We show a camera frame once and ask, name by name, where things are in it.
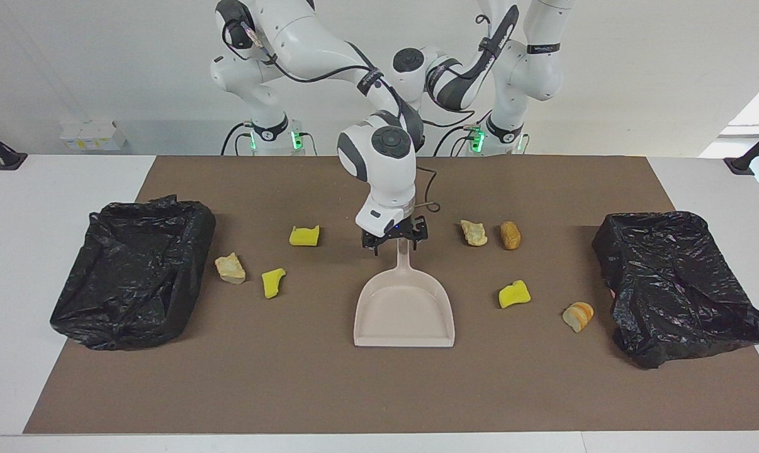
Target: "green led light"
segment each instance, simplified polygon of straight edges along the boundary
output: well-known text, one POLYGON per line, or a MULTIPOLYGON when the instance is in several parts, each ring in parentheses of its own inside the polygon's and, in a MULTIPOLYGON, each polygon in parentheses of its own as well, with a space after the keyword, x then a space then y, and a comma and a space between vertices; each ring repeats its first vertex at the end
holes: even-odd
POLYGON ((483 150, 483 141, 486 140, 486 133, 480 130, 480 127, 472 129, 472 152, 480 153, 483 150))
POLYGON ((293 147, 295 149, 301 149, 304 146, 304 141, 299 137, 299 134, 295 131, 290 131, 290 135, 293 136, 293 147))

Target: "dustpan handle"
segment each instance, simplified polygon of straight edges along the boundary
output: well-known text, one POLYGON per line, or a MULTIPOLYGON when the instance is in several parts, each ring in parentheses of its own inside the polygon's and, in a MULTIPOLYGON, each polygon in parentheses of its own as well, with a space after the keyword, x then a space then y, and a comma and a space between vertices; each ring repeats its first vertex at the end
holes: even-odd
POLYGON ((406 238, 396 240, 396 268, 411 269, 410 267, 410 241, 406 238))

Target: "white box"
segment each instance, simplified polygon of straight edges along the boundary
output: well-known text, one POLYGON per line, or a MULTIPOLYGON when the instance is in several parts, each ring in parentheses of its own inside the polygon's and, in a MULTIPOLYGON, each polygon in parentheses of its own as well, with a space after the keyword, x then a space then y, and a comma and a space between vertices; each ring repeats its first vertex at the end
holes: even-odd
POLYGON ((84 126, 80 131, 80 134, 77 135, 77 145, 80 146, 80 149, 85 150, 103 149, 103 147, 100 146, 100 141, 97 140, 99 132, 100 129, 98 129, 96 126, 92 126, 90 124, 84 126))
POLYGON ((120 151, 127 139, 114 124, 106 124, 99 127, 97 140, 103 151, 120 151))
POLYGON ((64 131, 60 133, 60 141, 63 142, 66 149, 72 151, 81 151, 84 149, 77 141, 77 136, 80 135, 81 127, 77 124, 69 124, 64 126, 64 131))

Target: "white wall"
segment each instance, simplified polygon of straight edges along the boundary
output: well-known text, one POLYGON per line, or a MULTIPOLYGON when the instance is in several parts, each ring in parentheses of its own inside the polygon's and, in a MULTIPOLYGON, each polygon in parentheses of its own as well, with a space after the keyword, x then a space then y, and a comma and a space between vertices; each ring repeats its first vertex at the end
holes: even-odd
MULTIPOLYGON (((20 151, 65 152, 59 123, 91 118, 116 120, 135 153, 218 152, 244 109, 208 74, 227 52, 215 4, 0 0, 0 138, 20 151)), ((317 6, 331 31, 380 67, 398 49, 426 44, 468 60, 483 33, 472 0, 317 6)), ((699 155, 759 90, 759 0, 578 0, 572 14, 566 85, 532 104, 529 152, 699 155)), ((372 112, 345 82, 271 85, 322 151, 372 112)), ((489 83, 478 111, 491 107, 492 92, 489 83)), ((424 114, 451 118, 430 106, 424 114)), ((429 146, 439 135, 428 131, 429 146)))

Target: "bread piece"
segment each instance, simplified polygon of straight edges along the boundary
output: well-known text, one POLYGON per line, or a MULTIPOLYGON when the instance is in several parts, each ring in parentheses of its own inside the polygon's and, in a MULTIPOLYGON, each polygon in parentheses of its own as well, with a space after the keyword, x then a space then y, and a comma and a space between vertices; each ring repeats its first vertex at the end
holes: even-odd
POLYGON ((573 306, 569 307, 567 310, 564 310, 564 313, 561 315, 561 319, 566 322, 567 326, 572 327, 575 333, 581 332, 581 330, 583 330, 583 328, 586 327, 589 323, 589 321, 587 321, 587 316, 584 315, 583 310, 573 306))
POLYGON ((466 243, 469 243, 469 245, 480 247, 488 243, 486 229, 483 228, 482 223, 472 223, 468 220, 462 220, 461 228, 463 229, 463 235, 466 237, 466 243))
POLYGON ((506 221, 500 226, 500 236, 503 238, 503 247, 506 250, 515 250, 520 247, 522 234, 512 221, 506 221))
POLYGON ((592 317, 595 316, 595 310, 587 302, 575 302, 571 306, 583 310, 584 315, 587 317, 587 322, 592 321, 592 317))
POLYGON ((241 284, 245 281, 245 269, 242 268, 242 264, 239 264, 235 253, 217 258, 215 267, 223 281, 231 284, 241 284))

